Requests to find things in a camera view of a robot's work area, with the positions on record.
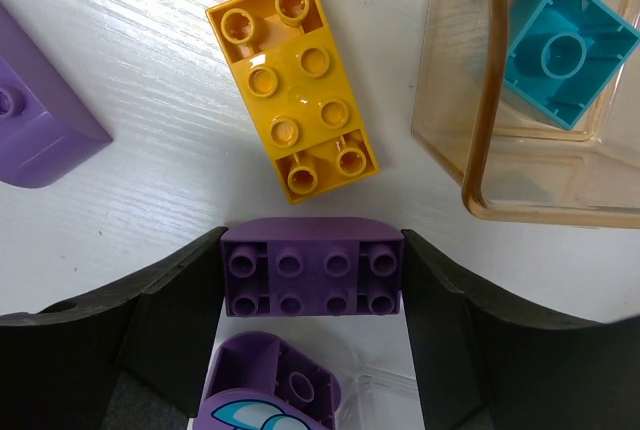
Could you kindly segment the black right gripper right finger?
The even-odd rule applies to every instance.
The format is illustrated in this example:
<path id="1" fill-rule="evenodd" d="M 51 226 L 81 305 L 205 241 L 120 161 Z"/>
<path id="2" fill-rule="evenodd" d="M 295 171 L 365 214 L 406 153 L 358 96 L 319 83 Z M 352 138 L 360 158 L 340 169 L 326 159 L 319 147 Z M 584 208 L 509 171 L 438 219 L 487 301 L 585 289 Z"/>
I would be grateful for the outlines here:
<path id="1" fill-rule="evenodd" d="M 402 296 L 429 429 L 635 429 L 639 320 L 519 297 L 404 231 Z"/>

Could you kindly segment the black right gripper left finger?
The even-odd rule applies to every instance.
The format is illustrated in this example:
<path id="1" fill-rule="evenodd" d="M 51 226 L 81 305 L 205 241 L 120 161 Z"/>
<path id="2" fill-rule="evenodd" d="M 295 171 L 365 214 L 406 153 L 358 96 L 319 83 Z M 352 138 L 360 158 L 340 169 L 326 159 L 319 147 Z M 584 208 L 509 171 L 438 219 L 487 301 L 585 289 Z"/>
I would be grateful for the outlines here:
<path id="1" fill-rule="evenodd" d="M 2 427 L 186 428 L 222 312 L 222 235 L 40 312 L 4 315 Z"/>

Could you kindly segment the purple round flower lego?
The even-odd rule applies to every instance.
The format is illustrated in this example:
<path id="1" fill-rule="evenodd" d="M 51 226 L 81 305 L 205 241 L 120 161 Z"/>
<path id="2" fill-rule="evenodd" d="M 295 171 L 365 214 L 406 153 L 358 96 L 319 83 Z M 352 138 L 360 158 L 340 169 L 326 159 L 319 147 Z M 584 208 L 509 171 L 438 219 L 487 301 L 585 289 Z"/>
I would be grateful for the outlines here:
<path id="1" fill-rule="evenodd" d="M 244 332 L 220 345 L 195 429 L 334 429 L 335 375 L 283 340 Z"/>

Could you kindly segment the purple rectangular lego brick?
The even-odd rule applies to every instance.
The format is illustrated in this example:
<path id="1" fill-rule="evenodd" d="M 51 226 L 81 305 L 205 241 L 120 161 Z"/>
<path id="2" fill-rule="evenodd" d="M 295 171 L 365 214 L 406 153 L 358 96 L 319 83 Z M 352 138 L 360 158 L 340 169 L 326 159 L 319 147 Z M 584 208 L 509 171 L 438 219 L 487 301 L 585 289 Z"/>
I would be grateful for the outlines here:
<path id="1" fill-rule="evenodd" d="M 221 238 L 230 317 L 396 314 L 404 236 L 361 217 L 269 217 Z"/>

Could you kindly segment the teal square lego brick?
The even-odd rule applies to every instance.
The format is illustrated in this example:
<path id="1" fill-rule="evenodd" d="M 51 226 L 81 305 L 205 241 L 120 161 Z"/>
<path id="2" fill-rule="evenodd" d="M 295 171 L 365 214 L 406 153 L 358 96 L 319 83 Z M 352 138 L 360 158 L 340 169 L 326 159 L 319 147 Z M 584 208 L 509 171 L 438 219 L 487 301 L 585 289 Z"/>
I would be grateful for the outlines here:
<path id="1" fill-rule="evenodd" d="M 602 0 L 515 0 L 504 87 L 571 130 L 639 44 Z"/>

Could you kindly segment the yellow rectangular lego brick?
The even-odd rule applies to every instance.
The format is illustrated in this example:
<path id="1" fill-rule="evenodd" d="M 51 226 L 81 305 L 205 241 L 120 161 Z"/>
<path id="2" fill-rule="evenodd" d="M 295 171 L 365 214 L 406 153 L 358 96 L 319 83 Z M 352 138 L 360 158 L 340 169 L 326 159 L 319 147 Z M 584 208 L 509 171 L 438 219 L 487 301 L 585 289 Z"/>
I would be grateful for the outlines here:
<path id="1" fill-rule="evenodd" d="M 290 203 L 378 172 L 321 0 L 228 0 L 206 16 Z"/>

